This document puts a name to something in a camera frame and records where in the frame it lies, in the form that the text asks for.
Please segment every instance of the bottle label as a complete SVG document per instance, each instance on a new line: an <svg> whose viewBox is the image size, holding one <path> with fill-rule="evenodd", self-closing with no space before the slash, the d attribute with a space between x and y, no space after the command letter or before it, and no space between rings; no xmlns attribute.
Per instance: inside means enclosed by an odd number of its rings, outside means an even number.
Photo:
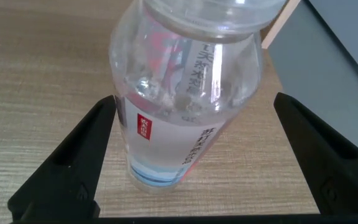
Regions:
<svg viewBox="0 0 358 224"><path fill-rule="evenodd" d="M148 185L179 182L218 136L225 122L180 126L155 118L124 99L127 159L132 174Z"/></svg>

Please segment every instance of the plastic water bottle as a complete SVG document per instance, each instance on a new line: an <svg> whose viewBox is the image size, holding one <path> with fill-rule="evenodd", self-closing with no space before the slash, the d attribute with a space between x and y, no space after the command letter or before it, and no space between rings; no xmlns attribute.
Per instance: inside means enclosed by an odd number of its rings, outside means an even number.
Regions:
<svg viewBox="0 0 358 224"><path fill-rule="evenodd" d="M261 78L259 30L284 2L133 1L109 53L135 186L171 191L243 109Z"/></svg>

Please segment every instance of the wooden table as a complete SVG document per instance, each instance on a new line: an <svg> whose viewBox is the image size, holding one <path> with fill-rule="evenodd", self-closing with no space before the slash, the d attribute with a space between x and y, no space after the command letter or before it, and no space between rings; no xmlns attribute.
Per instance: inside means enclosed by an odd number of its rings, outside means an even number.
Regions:
<svg viewBox="0 0 358 224"><path fill-rule="evenodd" d="M0 223L11 220L9 197L112 94L109 38L129 3L0 0ZM115 122L96 194L101 216L318 212L272 106L280 89L265 54L258 93L168 195L129 183Z"/></svg>

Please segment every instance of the gray panel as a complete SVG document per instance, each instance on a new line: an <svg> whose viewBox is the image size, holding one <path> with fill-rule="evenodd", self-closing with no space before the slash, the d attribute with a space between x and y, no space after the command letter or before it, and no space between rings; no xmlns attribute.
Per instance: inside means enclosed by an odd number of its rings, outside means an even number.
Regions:
<svg viewBox="0 0 358 224"><path fill-rule="evenodd" d="M310 0L358 64L358 0Z"/></svg>
<svg viewBox="0 0 358 224"><path fill-rule="evenodd" d="M304 1L269 52L285 93L358 146L358 75Z"/></svg>

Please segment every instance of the red logo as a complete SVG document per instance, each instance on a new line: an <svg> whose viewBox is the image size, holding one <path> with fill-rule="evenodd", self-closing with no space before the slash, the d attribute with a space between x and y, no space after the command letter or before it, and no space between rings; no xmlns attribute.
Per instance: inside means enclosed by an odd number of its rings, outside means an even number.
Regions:
<svg viewBox="0 0 358 224"><path fill-rule="evenodd" d="M147 140L150 140L152 134L152 121L140 114L137 114L137 133Z"/></svg>

